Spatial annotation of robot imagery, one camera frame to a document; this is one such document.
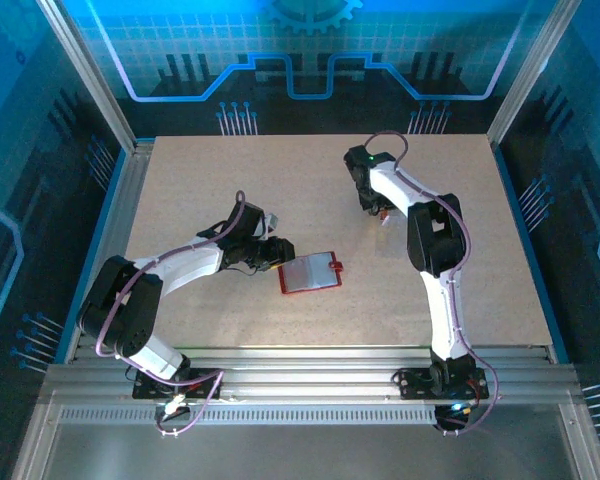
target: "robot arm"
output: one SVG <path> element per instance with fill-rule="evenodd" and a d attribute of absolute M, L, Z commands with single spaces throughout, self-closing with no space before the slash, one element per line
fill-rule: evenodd
<path fill-rule="evenodd" d="M 466 245 L 460 226 L 435 201 L 438 194 L 397 170 L 395 158 L 388 153 L 371 155 L 361 145 L 351 148 L 344 160 L 356 183 L 363 210 L 377 215 L 397 208 L 407 217 L 407 253 L 424 281 L 431 314 L 432 365 L 427 381 L 433 380 L 434 385 L 430 391 L 436 397 L 445 398 L 466 393 L 467 382 L 483 380 L 484 372 L 476 368 L 469 353 L 470 345 L 462 335 L 464 320 L 457 267 L 465 255 Z M 461 215 L 455 195 L 439 198 Z M 412 380 L 418 390 L 417 378 Z"/>
<path fill-rule="evenodd" d="M 82 305 L 79 327 L 98 338 L 114 301 L 129 280 L 163 257 L 139 276 L 113 317 L 103 344 L 159 379 L 189 379 L 189 359 L 153 333 L 160 300 L 193 280 L 239 262 L 255 271 L 266 271 L 295 258 L 289 241 L 269 236 L 277 225 L 275 216 L 265 215 L 260 208 L 248 203 L 240 216 L 239 210 L 237 202 L 227 221 L 199 232 L 187 244 L 160 257 L 132 261 L 120 256 L 108 259 Z M 234 228 L 227 232 L 232 223 L 235 223 Z M 222 238 L 212 241 L 223 232 Z"/>

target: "red frame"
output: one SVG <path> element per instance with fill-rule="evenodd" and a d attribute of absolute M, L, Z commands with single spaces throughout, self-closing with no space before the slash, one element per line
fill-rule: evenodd
<path fill-rule="evenodd" d="M 320 255 L 321 253 L 330 253 L 331 254 L 331 261 L 329 262 L 329 267 L 331 267 L 335 273 L 336 273 L 336 280 L 337 280 L 337 284 L 336 285 L 329 285 L 327 287 L 318 287 L 318 288 L 307 288 L 306 290 L 296 290 L 295 292 L 288 292 L 287 291 L 287 285 L 284 282 L 284 274 L 282 273 L 282 267 L 284 267 L 284 265 L 281 265 L 280 267 L 278 267 L 278 277 L 280 278 L 280 290 L 282 291 L 283 295 L 292 295 L 294 293 L 303 293 L 303 292 L 315 292 L 316 290 L 325 290 L 327 288 L 335 288 L 335 287 L 339 287 L 342 285 L 342 278 L 340 278 L 340 272 L 342 270 L 344 270 L 344 267 L 342 266 L 342 263 L 338 261 L 338 259 L 336 258 L 336 252 L 318 252 L 318 253 L 312 253 L 311 255 Z M 301 255 L 300 257 L 297 258 L 302 258 L 302 257 L 310 257 L 311 255 Z"/>

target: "gear graphic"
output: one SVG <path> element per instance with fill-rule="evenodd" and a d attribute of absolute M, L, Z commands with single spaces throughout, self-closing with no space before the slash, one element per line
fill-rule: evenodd
<path fill-rule="evenodd" d="M 0 30 L 18 49 L 25 49 L 41 26 L 35 0 L 0 0 Z"/>
<path fill-rule="evenodd" d="M 328 27 L 340 28 L 342 20 L 351 20 L 353 9 L 361 7 L 361 0 L 273 0 L 265 9 L 280 28 L 313 35 L 327 33 Z"/>

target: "wooden table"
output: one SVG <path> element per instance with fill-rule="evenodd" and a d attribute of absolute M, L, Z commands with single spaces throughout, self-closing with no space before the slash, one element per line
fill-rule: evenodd
<path fill-rule="evenodd" d="M 282 295 L 275 271 L 221 272 L 160 305 L 155 332 L 178 347 L 428 345 L 424 285 L 406 256 L 386 248 L 378 217 L 362 212 L 342 160 L 360 135 L 159 137 L 127 258 L 162 253 L 228 217 L 236 190 L 279 218 L 297 255 L 334 250 L 343 286 Z M 402 166 L 455 193 L 473 240 L 462 273 L 466 332 L 475 345 L 548 345 L 544 315 L 487 139 L 411 136 Z M 380 137 L 372 153 L 400 153 Z"/>

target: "glass panel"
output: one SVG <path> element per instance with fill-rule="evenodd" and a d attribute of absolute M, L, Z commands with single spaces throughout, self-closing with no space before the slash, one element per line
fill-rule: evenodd
<path fill-rule="evenodd" d="M 485 133 L 554 2 L 65 4 L 153 137 Z"/>
<path fill-rule="evenodd" d="M 111 177 L 104 152 L 119 150 L 36 3 L 0 2 L 0 478 L 66 321 Z"/>
<path fill-rule="evenodd" d="M 526 230 L 569 357 L 599 384 L 600 0 L 580 5 L 501 147 L 517 197 L 540 182 Z"/>

